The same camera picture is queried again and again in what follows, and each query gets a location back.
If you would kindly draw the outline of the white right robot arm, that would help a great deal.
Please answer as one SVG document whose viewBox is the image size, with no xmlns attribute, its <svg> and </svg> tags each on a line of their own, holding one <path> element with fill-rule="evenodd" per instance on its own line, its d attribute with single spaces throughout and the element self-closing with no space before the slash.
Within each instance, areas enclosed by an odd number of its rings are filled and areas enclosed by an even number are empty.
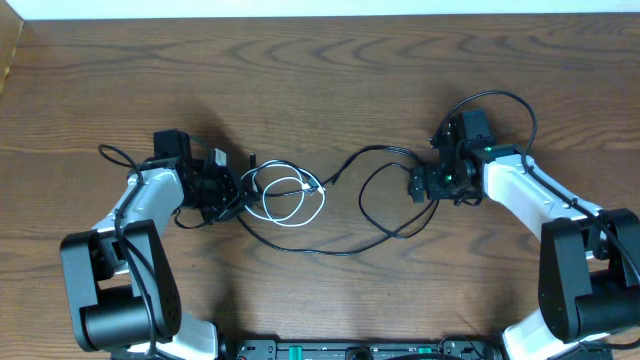
<svg viewBox="0 0 640 360">
<path fill-rule="evenodd" d="M 604 210 L 540 170 L 517 146 L 445 154 L 410 171 L 416 202 L 449 199 L 507 208 L 540 241 L 539 308 L 501 334 L 507 359 L 563 359 L 580 352 L 632 350 L 606 337 L 639 324 L 639 218 Z"/>
</svg>

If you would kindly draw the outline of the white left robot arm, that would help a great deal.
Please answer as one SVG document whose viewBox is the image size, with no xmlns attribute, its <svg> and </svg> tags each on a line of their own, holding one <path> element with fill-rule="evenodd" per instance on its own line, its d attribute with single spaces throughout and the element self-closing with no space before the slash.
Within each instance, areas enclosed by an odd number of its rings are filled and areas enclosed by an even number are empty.
<svg viewBox="0 0 640 360">
<path fill-rule="evenodd" d="M 111 212 L 67 235 L 60 257 L 73 334 L 115 359 L 236 359 L 215 324 L 184 312 L 161 243 L 184 200 L 176 160 L 145 162 Z"/>
</svg>

